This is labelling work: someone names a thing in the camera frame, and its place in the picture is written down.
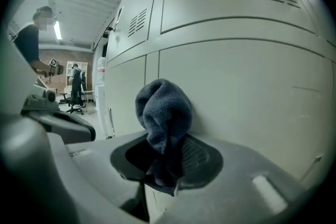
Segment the chair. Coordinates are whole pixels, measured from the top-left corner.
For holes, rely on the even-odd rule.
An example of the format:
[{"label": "chair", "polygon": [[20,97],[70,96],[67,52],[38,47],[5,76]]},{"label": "chair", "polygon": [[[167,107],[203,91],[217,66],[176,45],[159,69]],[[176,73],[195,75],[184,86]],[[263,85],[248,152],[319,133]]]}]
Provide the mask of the chair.
[{"label": "chair", "polygon": [[73,112],[80,112],[82,115],[84,115],[83,111],[81,108],[73,108],[75,105],[75,102],[72,100],[71,97],[66,98],[67,93],[61,93],[63,95],[65,103],[68,104],[71,108],[67,110],[66,112],[70,112],[72,114]]}]

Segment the man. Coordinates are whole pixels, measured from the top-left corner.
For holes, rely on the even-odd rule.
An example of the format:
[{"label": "man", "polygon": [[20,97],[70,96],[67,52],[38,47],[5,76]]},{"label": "man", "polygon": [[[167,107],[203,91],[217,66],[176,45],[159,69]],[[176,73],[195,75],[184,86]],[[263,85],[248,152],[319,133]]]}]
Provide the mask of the man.
[{"label": "man", "polygon": [[38,74],[46,74],[50,66],[39,59],[38,33],[39,30],[47,30],[47,25],[54,23],[53,10],[44,6],[36,10],[33,22],[26,24],[14,37],[13,42],[26,61]]},{"label": "man", "polygon": [[81,90],[81,84],[82,79],[80,77],[81,70],[78,68],[78,64],[73,64],[73,76],[72,76],[72,88],[71,88],[71,98],[75,104],[78,104],[79,107],[85,108],[85,105],[83,105],[82,101],[82,90]]}]

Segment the fluorescent light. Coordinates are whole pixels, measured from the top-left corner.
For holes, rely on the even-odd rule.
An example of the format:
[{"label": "fluorescent light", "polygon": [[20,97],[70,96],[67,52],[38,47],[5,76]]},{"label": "fluorescent light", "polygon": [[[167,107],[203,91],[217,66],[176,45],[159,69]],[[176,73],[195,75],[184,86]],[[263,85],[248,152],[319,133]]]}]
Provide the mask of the fluorescent light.
[{"label": "fluorescent light", "polygon": [[61,30],[59,29],[59,22],[58,21],[54,25],[54,30],[55,30],[55,34],[56,34],[57,39],[62,39]]}]

